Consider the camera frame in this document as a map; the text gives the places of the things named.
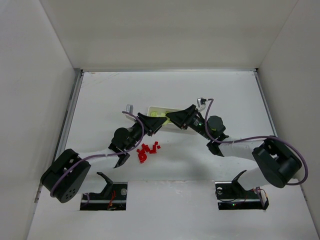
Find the lime green 2x2 lego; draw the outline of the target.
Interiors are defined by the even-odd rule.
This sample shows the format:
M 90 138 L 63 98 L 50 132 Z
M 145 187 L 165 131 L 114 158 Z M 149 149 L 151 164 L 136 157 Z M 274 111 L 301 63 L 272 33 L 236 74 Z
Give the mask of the lime green 2x2 lego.
M 165 117 L 166 114 L 165 114 L 164 112 L 162 112 L 162 111 L 152 110 L 152 111 L 150 112 L 150 116 L 151 116 L 151 117 Z

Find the white three-compartment tray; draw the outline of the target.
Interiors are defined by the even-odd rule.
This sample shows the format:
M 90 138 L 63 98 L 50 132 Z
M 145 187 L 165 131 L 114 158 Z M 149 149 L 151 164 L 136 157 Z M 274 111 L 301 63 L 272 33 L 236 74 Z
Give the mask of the white three-compartment tray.
M 165 114 L 171 113 L 171 112 L 177 112 L 180 111 L 180 109 L 176 108 L 167 108 L 167 107 L 158 107 L 158 106 L 150 106 L 147 111 L 147 116 L 150 117 L 150 112 L 151 111 L 160 111 L 164 112 Z M 196 135 L 196 132 L 188 127 L 186 130 L 180 129 L 177 126 L 175 126 L 172 122 L 168 123 L 167 125 L 162 125 L 162 128 L 160 129 L 161 131 L 166 131 L 166 132 L 173 132 L 173 133 L 183 133 L 183 134 L 188 134 L 188 135 Z

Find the lime green long lego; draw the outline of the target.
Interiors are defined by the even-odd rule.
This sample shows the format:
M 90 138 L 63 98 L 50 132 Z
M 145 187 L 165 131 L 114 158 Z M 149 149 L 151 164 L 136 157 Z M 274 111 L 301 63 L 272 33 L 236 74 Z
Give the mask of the lime green long lego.
M 167 118 L 167 120 L 163 123 L 163 125 L 165 126 L 165 125 L 169 124 L 170 122 L 171 122 L 170 119 Z

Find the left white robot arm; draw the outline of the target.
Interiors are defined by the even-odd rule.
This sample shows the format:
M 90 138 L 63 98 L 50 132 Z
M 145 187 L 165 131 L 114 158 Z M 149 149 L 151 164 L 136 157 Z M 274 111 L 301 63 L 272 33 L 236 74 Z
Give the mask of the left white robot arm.
M 90 161 L 107 160 L 112 168 L 119 168 L 130 157 L 129 152 L 137 148 L 144 136 L 154 135 L 167 121 L 166 117 L 151 117 L 138 113 L 137 116 L 123 111 L 134 118 L 131 127 L 120 127 L 115 130 L 108 150 L 111 152 L 94 153 L 81 158 L 69 148 L 43 173 L 40 183 L 50 192 L 52 198 L 60 203 L 70 201 L 81 188 L 91 168 Z

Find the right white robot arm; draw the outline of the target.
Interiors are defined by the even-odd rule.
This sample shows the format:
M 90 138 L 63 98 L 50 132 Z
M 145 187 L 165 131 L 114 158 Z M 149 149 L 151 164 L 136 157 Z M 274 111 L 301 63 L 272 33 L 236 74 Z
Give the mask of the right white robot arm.
M 256 168 L 243 170 L 233 178 L 230 185 L 235 191 L 248 191 L 264 185 L 284 188 L 294 175 L 306 166 L 301 155 L 293 153 L 291 147 L 274 136 L 246 141 L 229 137 L 224 133 L 226 127 L 219 116 L 202 116 L 195 105 L 168 112 L 166 117 L 178 128 L 191 128 L 208 139 L 206 146 L 213 155 L 256 162 Z

